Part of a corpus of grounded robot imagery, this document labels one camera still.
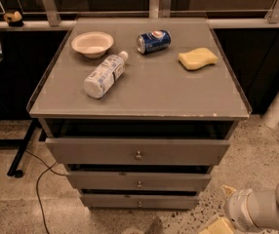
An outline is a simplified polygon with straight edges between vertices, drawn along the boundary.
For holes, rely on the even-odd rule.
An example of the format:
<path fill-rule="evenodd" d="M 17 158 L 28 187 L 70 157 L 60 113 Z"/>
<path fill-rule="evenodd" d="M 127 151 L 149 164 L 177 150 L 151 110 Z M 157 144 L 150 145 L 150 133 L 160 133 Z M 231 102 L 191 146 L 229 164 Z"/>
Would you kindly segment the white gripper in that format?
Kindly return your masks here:
<path fill-rule="evenodd" d="M 198 234 L 234 234 L 235 228 L 243 232 L 259 232 L 259 227 L 252 219 L 257 210 L 259 194 L 253 189 L 236 190 L 223 185 L 225 196 L 224 216 L 214 216 Z"/>

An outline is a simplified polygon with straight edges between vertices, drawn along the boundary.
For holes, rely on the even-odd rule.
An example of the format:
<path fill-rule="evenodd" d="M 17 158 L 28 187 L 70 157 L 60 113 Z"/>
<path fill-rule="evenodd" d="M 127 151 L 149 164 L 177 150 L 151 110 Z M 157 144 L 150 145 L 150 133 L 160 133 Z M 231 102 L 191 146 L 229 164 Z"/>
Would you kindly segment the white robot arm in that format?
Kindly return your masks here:
<path fill-rule="evenodd" d="M 222 190 L 226 195 L 225 217 L 214 217 L 197 234 L 279 231 L 279 183 L 271 190 L 236 190 L 226 185 Z"/>

